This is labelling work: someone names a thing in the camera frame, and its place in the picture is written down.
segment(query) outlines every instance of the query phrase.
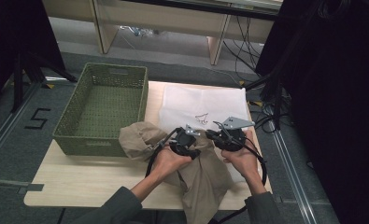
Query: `person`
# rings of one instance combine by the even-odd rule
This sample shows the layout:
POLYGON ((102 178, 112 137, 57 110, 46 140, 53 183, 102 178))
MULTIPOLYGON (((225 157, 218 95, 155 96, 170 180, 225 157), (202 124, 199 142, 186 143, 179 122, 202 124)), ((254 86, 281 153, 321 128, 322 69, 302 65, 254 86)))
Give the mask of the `person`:
MULTIPOLYGON (((251 131, 246 137, 253 141, 251 131)), ((254 150, 247 141, 246 145, 254 150)), ((244 147, 236 152, 221 151, 224 162, 230 162, 245 178, 251 196, 245 200, 251 224, 285 223, 270 192, 266 190, 257 169, 257 159, 244 147)), ((179 156, 165 146, 155 159, 151 173, 132 189, 121 187, 102 207, 76 219, 73 224, 128 223, 142 209, 141 202, 170 174, 189 164, 190 157, 179 156)))

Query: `gray carpet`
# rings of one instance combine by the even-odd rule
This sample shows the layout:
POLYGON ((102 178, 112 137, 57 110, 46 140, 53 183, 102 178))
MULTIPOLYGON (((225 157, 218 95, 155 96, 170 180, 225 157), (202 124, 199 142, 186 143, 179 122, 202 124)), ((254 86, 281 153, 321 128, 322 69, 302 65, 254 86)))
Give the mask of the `gray carpet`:
MULTIPOLYGON (((149 69, 149 80, 169 81, 179 83, 202 84, 223 87, 236 87, 231 77, 205 68, 195 68, 183 65, 167 65, 162 63, 146 63, 129 60, 119 60, 107 57, 93 57, 63 53, 67 72, 78 77, 85 63, 114 63, 146 66, 149 69)), ((236 81, 241 80, 234 72, 226 72, 236 81)), ((46 69, 47 76, 56 76, 46 69)), ((249 80, 257 79, 256 75, 240 74, 249 80)), ((31 182, 39 164, 50 145, 53 129, 64 110, 64 107, 74 89, 74 85, 55 85, 52 89, 40 89, 31 99, 19 122, 10 134, 8 140, 0 149, 0 179, 31 182), (50 111, 40 111, 38 117, 47 119, 40 130, 26 129, 26 126, 39 126, 40 121, 31 117, 38 108, 50 111)), ((249 92, 250 100, 258 100, 258 91, 249 92)), ((12 106, 13 91, 8 87, 0 96, 0 126, 9 114, 12 106)), ((257 106, 252 111, 260 110, 257 106)), ((252 112, 255 119, 259 113, 252 112)), ((298 175, 304 185, 305 192, 313 204, 313 209, 319 223, 338 223, 332 207, 312 169, 306 166, 305 149, 295 132, 295 128, 282 125, 282 133, 287 141, 298 175)), ((304 223, 300 209, 291 190, 273 135, 257 130, 264 158, 267 160, 267 170, 275 196, 282 199, 277 206, 288 223, 304 223)), ((18 188, 0 187, 0 223, 57 223, 62 208, 27 207, 23 204, 24 195, 18 194, 18 188)), ((84 208, 66 209, 63 223, 70 223, 74 218, 90 211, 84 208)), ((229 212, 218 212, 216 218, 224 217, 229 212)), ((226 223, 248 223, 246 214, 226 223)))

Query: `wooden table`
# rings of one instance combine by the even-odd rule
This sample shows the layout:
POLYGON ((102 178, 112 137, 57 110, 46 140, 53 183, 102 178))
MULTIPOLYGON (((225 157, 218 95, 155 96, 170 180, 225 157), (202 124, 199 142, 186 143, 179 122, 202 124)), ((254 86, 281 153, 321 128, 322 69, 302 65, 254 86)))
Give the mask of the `wooden table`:
MULTIPOLYGON (((166 84, 199 89, 218 88, 150 81, 145 121, 158 124, 166 84)), ((257 136, 253 136, 254 143, 260 148, 257 136)), ((66 156, 53 140, 32 182, 43 184, 44 188, 28 191, 24 203, 29 206, 100 207, 121 186, 130 189, 137 184, 144 178, 146 169, 146 163, 128 158, 66 156)), ((269 181, 265 186, 272 191, 269 181)), ((142 204, 145 209, 182 209, 181 195, 180 188, 162 183, 142 204)), ((220 210, 241 208, 249 195, 245 182, 236 183, 225 195, 220 210)))

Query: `person's right hand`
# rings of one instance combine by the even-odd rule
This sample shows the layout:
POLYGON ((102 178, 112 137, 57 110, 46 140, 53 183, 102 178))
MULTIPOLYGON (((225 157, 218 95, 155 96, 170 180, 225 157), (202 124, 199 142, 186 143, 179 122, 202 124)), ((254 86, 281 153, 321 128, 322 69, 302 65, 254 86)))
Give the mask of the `person's right hand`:
MULTIPOLYGON (((245 131, 245 134, 246 138, 254 142, 252 131, 245 131)), ((249 140, 246 140, 246 146, 255 151, 256 149, 249 140)), ((266 192, 258 173, 257 158, 253 153, 248 151, 247 148, 242 147, 235 152, 222 150, 221 156, 225 158, 223 160, 224 162, 231 163, 234 168, 245 177, 252 194, 266 192)))

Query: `hand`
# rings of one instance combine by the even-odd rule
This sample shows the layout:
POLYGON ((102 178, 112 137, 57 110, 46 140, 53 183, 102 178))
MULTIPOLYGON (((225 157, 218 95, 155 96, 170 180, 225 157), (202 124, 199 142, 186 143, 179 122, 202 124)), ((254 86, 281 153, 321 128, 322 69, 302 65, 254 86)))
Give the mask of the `hand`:
MULTIPOLYGON (((245 131, 246 138, 253 141, 253 133, 245 131)), ((252 150, 256 150, 249 140, 246 140, 246 146, 252 150)), ((247 148, 242 147, 239 151, 222 150, 221 156, 224 162, 231 163, 234 168, 246 179, 251 194, 260 194, 266 192, 263 182, 258 173, 258 165, 256 156, 248 151, 247 148)))
POLYGON ((173 152, 172 149, 170 149, 170 146, 166 145, 158 153, 151 173, 158 174, 159 178, 165 179, 168 175, 187 165, 191 161, 191 157, 180 156, 173 152))

